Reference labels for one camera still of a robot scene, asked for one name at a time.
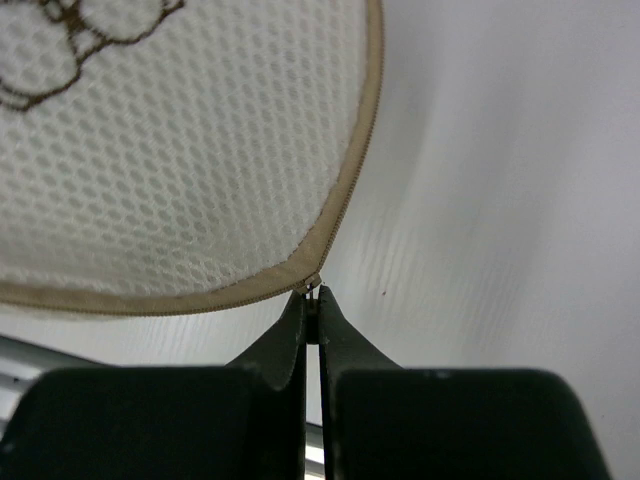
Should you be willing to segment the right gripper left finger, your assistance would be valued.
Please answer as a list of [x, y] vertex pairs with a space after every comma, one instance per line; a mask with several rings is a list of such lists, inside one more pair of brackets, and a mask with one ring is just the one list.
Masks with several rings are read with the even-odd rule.
[[306, 300], [224, 366], [48, 371], [1, 435], [5, 479], [300, 479]]

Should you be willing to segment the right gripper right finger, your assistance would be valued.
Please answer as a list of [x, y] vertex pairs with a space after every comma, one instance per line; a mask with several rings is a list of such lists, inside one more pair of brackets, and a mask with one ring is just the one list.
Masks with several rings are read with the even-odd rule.
[[318, 298], [330, 479], [606, 479], [578, 396], [538, 369], [403, 368]]

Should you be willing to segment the beige trim mesh laundry bag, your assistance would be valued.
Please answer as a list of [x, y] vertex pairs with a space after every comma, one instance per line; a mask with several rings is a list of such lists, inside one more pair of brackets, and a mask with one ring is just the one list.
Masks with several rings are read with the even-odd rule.
[[378, 1], [5, 1], [1, 299], [110, 316], [315, 287], [374, 129]]

